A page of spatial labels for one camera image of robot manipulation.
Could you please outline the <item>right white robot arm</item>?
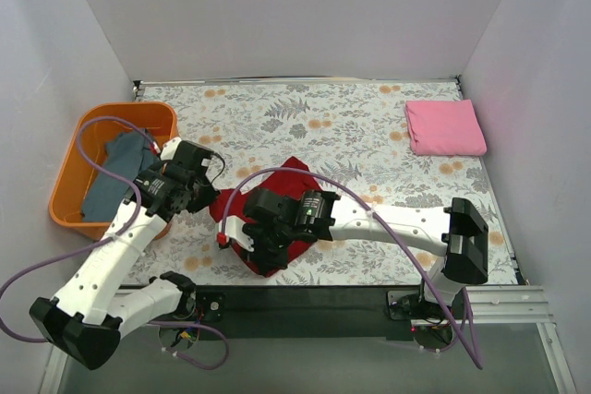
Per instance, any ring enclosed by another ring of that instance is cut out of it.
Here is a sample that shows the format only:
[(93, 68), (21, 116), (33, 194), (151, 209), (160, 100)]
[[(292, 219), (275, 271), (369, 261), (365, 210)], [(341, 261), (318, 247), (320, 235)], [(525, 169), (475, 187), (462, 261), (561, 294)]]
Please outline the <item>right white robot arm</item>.
[(433, 255), (417, 292), (393, 302), (394, 314), (402, 317), (442, 316), (462, 289), (488, 282), (488, 225), (465, 198), (454, 198), (448, 207), (365, 210), (351, 197), (329, 191), (308, 190), (293, 198), (262, 188), (247, 197), (243, 213), (244, 221), (229, 219), (227, 232), (261, 275), (286, 269), (288, 249), (297, 242), (392, 244), (401, 238)]

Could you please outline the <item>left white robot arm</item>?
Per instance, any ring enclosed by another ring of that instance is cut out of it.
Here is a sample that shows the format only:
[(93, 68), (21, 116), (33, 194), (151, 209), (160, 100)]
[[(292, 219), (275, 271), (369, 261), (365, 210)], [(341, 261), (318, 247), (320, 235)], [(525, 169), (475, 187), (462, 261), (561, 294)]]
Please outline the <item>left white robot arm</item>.
[(146, 247), (172, 218), (197, 213), (218, 197), (207, 177), (216, 153), (179, 137), (130, 182), (109, 228), (75, 275), (30, 316), (55, 347), (90, 370), (105, 364), (130, 332), (162, 316), (196, 315), (193, 281), (168, 271), (121, 300), (115, 295)]

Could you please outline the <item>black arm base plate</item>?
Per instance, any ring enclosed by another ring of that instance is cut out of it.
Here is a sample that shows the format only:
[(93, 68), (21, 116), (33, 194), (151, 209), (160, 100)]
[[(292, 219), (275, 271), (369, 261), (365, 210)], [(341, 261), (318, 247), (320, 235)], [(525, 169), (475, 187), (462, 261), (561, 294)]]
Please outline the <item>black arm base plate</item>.
[(228, 339), (384, 338), (451, 344), (449, 321), (411, 286), (199, 286), (192, 319)]

